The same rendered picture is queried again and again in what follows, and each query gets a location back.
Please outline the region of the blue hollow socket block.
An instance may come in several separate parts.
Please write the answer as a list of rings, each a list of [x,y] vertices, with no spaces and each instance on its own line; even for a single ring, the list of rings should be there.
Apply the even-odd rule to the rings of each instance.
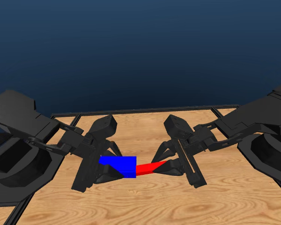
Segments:
[[[110,165],[124,178],[136,178],[136,156],[101,156],[99,163]]]

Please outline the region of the thin red peg bar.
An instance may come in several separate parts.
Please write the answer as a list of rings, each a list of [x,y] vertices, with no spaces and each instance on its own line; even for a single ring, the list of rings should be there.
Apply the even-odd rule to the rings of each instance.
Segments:
[[[136,165],[136,176],[154,173],[154,170],[166,163],[166,161],[154,162],[149,164]]]

